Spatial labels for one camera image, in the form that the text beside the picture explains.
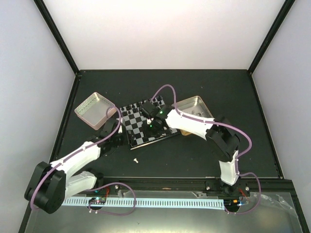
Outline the black frame post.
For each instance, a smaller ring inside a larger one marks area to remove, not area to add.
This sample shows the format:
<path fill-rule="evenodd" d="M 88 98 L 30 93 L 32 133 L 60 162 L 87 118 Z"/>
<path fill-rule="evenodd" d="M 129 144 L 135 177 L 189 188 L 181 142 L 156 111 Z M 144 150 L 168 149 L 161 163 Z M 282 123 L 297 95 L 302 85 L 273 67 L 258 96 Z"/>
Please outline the black frame post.
<path fill-rule="evenodd" d="M 271 42 L 273 41 L 275 35 L 277 34 L 280 26 L 284 22 L 286 16 L 294 5 L 295 0 L 285 0 L 281 9 L 279 10 L 275 20 L 273 21 L 267 35 L 265 36 L 259 50 L 257 51 L 251 65 L 249 66 L 247 72 L 252 75 L 259 65 L 261 59 L 263 58 L 265 52 L 269 48 Z"/>
<path fill-rule="evenodd" d="M 74 74 L 77 74 L 79 72 L 79 68 L 77 64 L 75 63 L 73 56 L 71 55 L 55 21 L 53 20 L 47 6 L 45 5 L 43 0 L 34 0 L 34 3 L 41 13 L 44 21 L 46 22 L 48 28 L 50 29 L 53 37 L 55 38 L 59 48 L 61 49 L 63 55 L 65 56 L 69 66 L 71 67 Z"/>

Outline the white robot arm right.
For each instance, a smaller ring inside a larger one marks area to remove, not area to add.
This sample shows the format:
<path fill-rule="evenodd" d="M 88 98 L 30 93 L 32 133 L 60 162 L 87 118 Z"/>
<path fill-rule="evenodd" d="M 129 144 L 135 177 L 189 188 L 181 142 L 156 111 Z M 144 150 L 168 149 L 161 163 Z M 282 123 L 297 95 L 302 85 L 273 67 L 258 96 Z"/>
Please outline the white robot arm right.
<path fill-rule="evenodd" d="M 194 116 L 170 105 L 156 107 L 149 101 L 139 107 L 147 118 L 147 125 L 154 132 L 165 128 L 178 129 L 194 134 L 208 143 L 209 153 L 217 157 L 221 171 L 221 190 L 231 196 L 239 189 L 237 158 L 240 139 L 233 128 L 214 118 Z"/>

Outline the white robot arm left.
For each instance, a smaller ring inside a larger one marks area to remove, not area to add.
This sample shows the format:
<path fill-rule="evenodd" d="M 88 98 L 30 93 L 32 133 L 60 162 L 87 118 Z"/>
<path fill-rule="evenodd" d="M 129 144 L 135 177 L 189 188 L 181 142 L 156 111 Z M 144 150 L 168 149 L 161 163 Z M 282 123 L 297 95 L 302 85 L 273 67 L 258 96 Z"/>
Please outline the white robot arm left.
<path fill-rule="evenodd" d="M 98 135 L 75 151 L 51 163 L 37 164 L 24 193 L 32 209 L 39 208 L 52 214 L 66 199 L 76 194 L 87 190 L 94 194 L 101 193 L 104 189 L 103 174 L 93 168 L 83 168 L 100 158 L 104 150 L 123 142 L 124 131 L 121 118 L 110 118 Z"/>

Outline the black frame post right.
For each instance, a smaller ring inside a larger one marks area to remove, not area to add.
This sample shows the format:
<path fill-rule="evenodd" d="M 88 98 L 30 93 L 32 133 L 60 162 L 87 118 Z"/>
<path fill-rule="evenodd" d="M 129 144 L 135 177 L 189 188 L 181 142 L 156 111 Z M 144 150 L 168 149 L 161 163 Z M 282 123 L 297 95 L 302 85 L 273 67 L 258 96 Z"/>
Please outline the black frame post right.
<path fill-rule="evenodd" d="M 273 41 L 275 35 L 277 34 L 280 26 L 284 22 L 286 16 L 294 5 L 295 0 L 285 0 L 281 9 L 279 10 L 275 20 L 273 21 L 267 35 L 265 36 L 259 50 L 257 51 L 251 65 L 249 66 L 247 72 L 252 75 L 259 65 L 261 59 L 263 58 L 265 52 L 269 48 L 271 42 Z"/>

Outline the pink metal tin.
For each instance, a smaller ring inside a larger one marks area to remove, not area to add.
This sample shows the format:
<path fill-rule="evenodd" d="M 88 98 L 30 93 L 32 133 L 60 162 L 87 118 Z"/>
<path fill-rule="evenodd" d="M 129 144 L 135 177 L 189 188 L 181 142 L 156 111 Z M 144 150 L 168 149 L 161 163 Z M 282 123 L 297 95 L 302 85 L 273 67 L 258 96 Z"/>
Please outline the pink metal tin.
<path fill-rule="evenodd" d="M 102 127 L 116 111 L 115 104 L 98 92 L 92 93 L 74 110 L 84 123 L 95 130 Z"/>

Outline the gold metal tin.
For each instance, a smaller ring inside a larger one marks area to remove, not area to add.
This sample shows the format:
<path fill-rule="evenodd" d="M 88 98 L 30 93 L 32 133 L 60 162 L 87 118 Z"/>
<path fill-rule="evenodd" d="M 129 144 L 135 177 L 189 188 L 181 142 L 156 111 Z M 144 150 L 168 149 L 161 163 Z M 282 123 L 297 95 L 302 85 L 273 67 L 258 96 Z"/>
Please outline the gold metal tin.
<path fill-rule="evenodd" d="M 195 135 L 202 136 L 202 132 L 199 130 L 199 122 L 184 118 L 185 115 L 195 119 L 214 119 L 200 96 L 181 100 L 177 102 L 176 105 L 172 104 L 172 107 L 176 107 L 178 111 L 184 113 L 184 115 L 181 117 L 176 110 L 172 110 L 167 118 L 168 125 L 171 128 L 179 129 L 183 136 L 193 134 L 193 132 L 195 132 Z"/>

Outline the black white chessboard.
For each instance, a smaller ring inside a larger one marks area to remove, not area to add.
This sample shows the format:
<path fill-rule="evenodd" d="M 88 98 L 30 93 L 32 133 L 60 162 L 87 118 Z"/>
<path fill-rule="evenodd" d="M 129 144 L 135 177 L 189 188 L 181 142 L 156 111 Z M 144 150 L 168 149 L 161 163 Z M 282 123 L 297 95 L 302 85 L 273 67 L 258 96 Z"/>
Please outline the black white chessboard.
<path fill-rule="evenodd" d="M 169 134 L 167 130 L 166 134 L 161 137 L 147 137 L 145 134 L 147 118 L 140 112 L 141 106 L 146 101 L 147 100 L 141 100 L 120 108 L 123 118 L 122 123 L 126 128 L 129 145 L 132 150 L 180 134 L 179 130 L 172 129 L 172 134 Z"/>

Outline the black frame post left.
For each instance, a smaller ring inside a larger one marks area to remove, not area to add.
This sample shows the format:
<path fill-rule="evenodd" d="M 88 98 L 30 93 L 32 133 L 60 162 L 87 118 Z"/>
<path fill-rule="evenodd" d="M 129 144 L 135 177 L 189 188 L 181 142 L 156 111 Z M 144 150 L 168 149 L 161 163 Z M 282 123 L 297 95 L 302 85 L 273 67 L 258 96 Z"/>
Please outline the black frame post left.
<path fill-rule="evenodd" d="M 47 6 L 45 5 L 43 0 L 34 0 L 34 3 L 41 13 L 44 21 L 46 22 L 48 28 L 50 29 L 53 37 L 55 38 L 59 48 L 61 49 L 63 55 L 65 56 L 69 66 L 71 67 L 74 74 L 77 74 L 79 72 L 79 68 L 77 64 L 75 63 L 73 56 L 71 55 L 55 21 L 53 20 Z"/>

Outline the black front rail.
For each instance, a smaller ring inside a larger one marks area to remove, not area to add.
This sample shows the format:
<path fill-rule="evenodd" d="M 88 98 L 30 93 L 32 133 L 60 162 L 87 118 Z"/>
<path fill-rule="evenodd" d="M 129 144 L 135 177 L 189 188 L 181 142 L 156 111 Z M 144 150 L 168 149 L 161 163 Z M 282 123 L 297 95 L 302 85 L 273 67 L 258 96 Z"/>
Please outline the black front rail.
<path fill-rule="evenodd" d="M 45 181 L 36 197 L 52 196 L 69 198 L 81 192 L 94 192 L 103 195 L 102 191 L 110 188 L 110 193 L 114 194 L 117 189 L 135 191 L 199 191 L 206 192 L 209 196 L 237 197 L 241 194 L 249 196 L 250 192 L 290 192 L 294 193 L 294 185 L 290 180 L 283 179 L 255 179 L 239 178 L 237 182 L 230 186 L 220 179 L 125 179 L 107 180 L 102 177 L 97 178 L 92 173 L 81 173 L 71 177 L 53 178 Z"/>

